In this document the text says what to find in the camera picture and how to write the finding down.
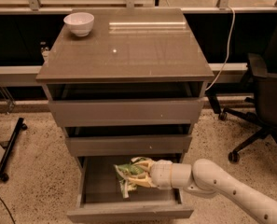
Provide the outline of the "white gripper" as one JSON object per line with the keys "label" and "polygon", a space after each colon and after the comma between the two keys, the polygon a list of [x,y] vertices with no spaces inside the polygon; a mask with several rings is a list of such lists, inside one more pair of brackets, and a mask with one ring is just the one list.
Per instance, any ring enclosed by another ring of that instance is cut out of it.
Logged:
{"label": "white gripper", "polygon": [[173,163],[171,161],[153,161],[149,158],[132,158],[131,163],[150,172],[150,177],[129,177],[128,180],[141,187],[158,189],[183,189],[192,182],[192,168],[190,164]]}

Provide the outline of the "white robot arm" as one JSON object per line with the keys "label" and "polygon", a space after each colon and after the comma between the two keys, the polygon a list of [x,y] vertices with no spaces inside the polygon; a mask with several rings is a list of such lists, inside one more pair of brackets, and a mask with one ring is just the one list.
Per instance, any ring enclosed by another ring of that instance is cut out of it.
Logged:
{"label": "white robot arm", "polygon": [[130,175],[136,185],[158,189],[182,189],[201,197],[222,194],[259,224],[277,224],[277,201],[240,182],[220,166],[206,159],[193,165],[171,161],[139,161],[144,172]]}

